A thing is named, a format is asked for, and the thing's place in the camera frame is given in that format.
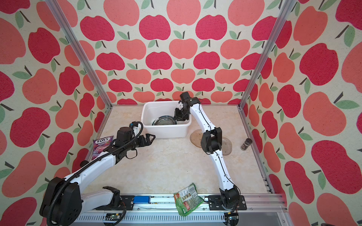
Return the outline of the clear glass plate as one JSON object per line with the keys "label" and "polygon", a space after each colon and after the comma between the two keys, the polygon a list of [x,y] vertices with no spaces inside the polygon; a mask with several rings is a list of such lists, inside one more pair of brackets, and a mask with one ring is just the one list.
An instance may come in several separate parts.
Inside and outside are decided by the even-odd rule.
{"label": "clear glass plate", "polygon": [[198,147],[198,148],[201,148],[201,140],[202,140],[202,137],[203,137],[203,132],[202,130],[195,130],[194,132],[191,133],[190,135],[190,141],[191,143]]}
{"label": "clear glass plate", "polygon": [[226,138],[222,138],[222,155],[226,156],[232,153],[232,142]]}
{"label": "clear glass plate", "polygon": [[172,116],[163,115],[155,119],[152,123],[153,126],[162,126],[162,125],[176,125],[177,120],[175,120]]}

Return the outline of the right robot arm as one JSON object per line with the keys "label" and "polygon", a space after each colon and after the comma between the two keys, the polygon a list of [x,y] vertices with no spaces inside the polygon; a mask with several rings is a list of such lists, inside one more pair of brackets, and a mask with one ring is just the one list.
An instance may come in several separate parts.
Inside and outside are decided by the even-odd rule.
{"label": "right robot arm", "polygon": [[227,170],[222,153],[222,129],[216,127],[207,117],[202,104],[197,97],[190,97],[184,92],[174,111],[176,121],[186,121],[192,115],[200,126],[203,136],[201,138],[202,150],[210,156],[217,172],[222,206],[225,210],[237,209],[240,199],[240,190],[234,184]]}

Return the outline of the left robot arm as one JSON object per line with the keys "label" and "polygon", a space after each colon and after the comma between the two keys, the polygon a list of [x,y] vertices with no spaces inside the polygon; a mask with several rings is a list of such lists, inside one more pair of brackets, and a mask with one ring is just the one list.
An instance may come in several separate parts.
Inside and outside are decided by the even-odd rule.
{"label": "left robot arm", "polygon": [[93,161],[76,172],[52,179],[40,207],[40,215],[46,218],[48,226],[69,226],[79,215],[90,210],[121,210],[126,213],[120,192],[110,186],[98,192],[84,193],[86,187],[106,170],[112,168],[127,156],[128,151],[150,146],[154,135],[136,135],[119,147],[112,142]]}

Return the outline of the white plastic bin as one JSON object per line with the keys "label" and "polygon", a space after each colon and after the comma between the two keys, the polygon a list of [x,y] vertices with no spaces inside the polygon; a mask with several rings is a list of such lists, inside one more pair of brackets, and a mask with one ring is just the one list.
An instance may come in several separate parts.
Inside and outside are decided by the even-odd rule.
{"label": "white plastic bin", "polygon": [[191,120],[174,119],[178,101],[147,102],[142,110],[144,131],[156,138],[181,138],[187,136]]}

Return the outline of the purple candy bag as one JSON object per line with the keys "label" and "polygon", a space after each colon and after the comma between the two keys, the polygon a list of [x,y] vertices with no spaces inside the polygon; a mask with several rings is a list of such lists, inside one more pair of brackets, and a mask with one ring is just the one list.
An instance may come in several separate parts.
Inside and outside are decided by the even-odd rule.
{"label": "purple candy bag", "polygon": [[113,137],[114,136],[108,136],[93,141],[92,160],[97,158],[103,150],[111,144]]}

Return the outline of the blue label block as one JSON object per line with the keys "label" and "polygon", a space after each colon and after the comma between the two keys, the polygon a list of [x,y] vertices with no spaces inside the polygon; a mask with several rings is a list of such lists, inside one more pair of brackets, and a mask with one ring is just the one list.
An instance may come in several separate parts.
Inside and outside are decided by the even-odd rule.
{"label": "blue label block", "polygon": [[150,203],[150,196],[139,195],[133,199],[134,204],[147,204]]}

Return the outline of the small clear bottle black cap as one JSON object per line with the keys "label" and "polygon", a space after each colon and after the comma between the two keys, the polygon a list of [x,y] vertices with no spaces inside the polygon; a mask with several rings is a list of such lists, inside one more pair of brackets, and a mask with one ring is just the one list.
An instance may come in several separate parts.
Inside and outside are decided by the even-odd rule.
{"label": "small clear bottle black cap", "polygon": [[89,162],[87,160],[84,160],[80,163],[80,167],[82,168],[82,167],[86,166],[88,163]]}

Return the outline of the green snack packet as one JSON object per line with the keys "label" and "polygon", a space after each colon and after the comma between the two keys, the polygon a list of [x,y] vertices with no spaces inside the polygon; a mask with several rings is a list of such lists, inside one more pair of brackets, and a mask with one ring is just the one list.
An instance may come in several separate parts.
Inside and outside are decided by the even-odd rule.
{"label": "green snack packet", "polygon": [[173,194],[175,206],[180,216],[185,217],[196,210],[203,202],[194,183]]}

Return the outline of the dark spice jar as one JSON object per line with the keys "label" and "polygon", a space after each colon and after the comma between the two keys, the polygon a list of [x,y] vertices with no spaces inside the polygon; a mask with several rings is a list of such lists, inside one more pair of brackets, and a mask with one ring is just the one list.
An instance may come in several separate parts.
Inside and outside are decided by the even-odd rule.
{"label": "dark spice jar", "polygon": [[241,145],[241,150],[246,151],[248,147],[253,143],[253,140],[250,138],[247,138],[244,143]]}

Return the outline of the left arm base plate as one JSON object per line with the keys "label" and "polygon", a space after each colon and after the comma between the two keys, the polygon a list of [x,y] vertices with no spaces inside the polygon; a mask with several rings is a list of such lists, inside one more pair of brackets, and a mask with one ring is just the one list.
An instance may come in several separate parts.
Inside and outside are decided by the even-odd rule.
{"label": "left arm base plate", "polygon": [[132,211],[134,207],[134,198],[133,195],[119,195],[116,198],[113,198],[111,203],[96,208],[98,211]]}

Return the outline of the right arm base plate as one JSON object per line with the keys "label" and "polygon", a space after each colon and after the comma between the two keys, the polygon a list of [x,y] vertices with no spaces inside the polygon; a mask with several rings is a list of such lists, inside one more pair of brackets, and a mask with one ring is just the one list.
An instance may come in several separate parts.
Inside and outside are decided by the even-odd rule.
{"label": "right arm base plate", "polygon": [[211,211],[246,211],[247,204],[245,197],[240,195],[236,199],[227,200],[221,195],[209,195],[206,202],[209,205]]}

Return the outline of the aluminium front rail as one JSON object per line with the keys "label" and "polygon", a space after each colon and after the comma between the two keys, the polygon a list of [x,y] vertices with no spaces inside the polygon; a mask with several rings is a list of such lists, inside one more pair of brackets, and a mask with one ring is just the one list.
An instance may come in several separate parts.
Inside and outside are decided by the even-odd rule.
{"label": "aluminium front rail", "polygon": [[182,205],[174,194],[121,195],[119,210],[91,210],[75,226],[292,226],[282,195],[244,194],[226,210],[216,194],[192,196]]}

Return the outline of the left aluminium corner post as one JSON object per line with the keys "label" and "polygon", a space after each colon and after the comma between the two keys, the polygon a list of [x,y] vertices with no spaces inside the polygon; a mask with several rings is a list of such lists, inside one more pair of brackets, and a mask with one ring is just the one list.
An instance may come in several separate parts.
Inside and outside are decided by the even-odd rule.
{"label": "left aluminium corner post", "polygon": [[101,97],[102,101],[104,102],[106,109],[111,110],[113,105],[110,101],[110,98],[108,97],[107,93],[105,92],[101,81],[99,80],[95,70],[90,64],[90,61],[88,60],[88,57],[80,44],[79,40],[75,36],[72,27],[70,26],[64,12],[62,11],[58,1],[45,1],[56,19],[58,25],[62,29],[63,33],[65,34],[65,37],[68,39],[70,45],[72,46],[72,49],[74,50],[75,54],[77,55],[78,59],[80,60],[80,63],[82,64],[84,70],[87,72],[90,80],[92,81],[93,85],[95,86],[95,89],[97,90],[99,96]]}

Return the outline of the aluminium corner post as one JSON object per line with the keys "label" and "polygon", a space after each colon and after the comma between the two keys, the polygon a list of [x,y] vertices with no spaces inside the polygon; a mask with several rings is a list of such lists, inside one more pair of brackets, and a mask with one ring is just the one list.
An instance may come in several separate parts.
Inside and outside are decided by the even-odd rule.
{"label": "aluminium corner post", "polygon": [[107,93],[105,92],[101,81],[99,80],[95,70],[90,64],[90,61],[88,60],[88,57],[80,44],[79,40],[75,36],[72,27],[70,26],[64,12],[62,11],[58,1],[45,1],[56,19],[58,25],[62,29],[63,33],[65,34],[65,37],[68,39],[70,45],[72,46],[72,49],[74,50],[75,54],[77,55],[78,59],[80,60],[80,63],[82,64],[84,70],[87,72],[90,80],[92,81],[93,85],[95,86],[95,89],[97,90],[99,96],[101,97],[102,101],[104,102],[106,109],[111,110],[113,105],[110,101],[110,98],[108,97]]}
{"label": "aluminium corner post", "polygon": [[263,69],[263,67],[267,61],[269,53],[272,51],[272,49],[274,47],[276,47],[276,44],[275,44],[276,40],[279,37],[279,35],[283,29],[283,26],[292,10],[294,4],[297,1],[287,0],[287,1],[283,1],[283,2],[284,2],[284,5],[281,8],[281,11],[276,19],[275,25],[274,25],[273,29],[271,30],[271,34],[266,42],[265,47],[263,48],[263,52],[261,53],[261,56],[258,60],[256,68],[251,75],[247,88],[244,91],[242,99],[238,105],[238,110],[240,112],[243,110],[244,104],[246,104],[246,101],[247,101],[248,97],[250,96],[250,93],[256,83],[257,77],[261,74],[261,70]]}

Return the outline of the right aluminium corner post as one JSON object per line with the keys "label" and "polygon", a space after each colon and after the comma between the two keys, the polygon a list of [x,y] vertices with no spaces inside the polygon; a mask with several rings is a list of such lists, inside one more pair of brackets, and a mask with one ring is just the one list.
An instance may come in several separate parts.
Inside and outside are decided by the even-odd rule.
{"label": "right aluminium corner post", "polygon": [[292,10],[294,4],[297,1],[287,0],[287,1],[283,1],[283,2],[284,2],[284,5],[281,8],[281,11],[276,19],[275,25],[274,25],[273,29],[271,30],[271,34],[266,42],[265,47],[263,48],[263,52],[261,53],[261,56],[258,60],[256,68],[251,75],[247,88],[244,91],[242,99],[238,105],[238,110],[240,112],[243,110],[244,104],[246,104],[246,101],[247,101],[248,97],[250,96],[250,93],[256,83],[257,77],[261,74],[261,70],[263,69],[263,67],[267,61],[269,53],[272,51],[272,49],[274,47],[276,47],[276,44],[275,44],[276,40],[279,37],[279,35],[283,29],[283,26]]}

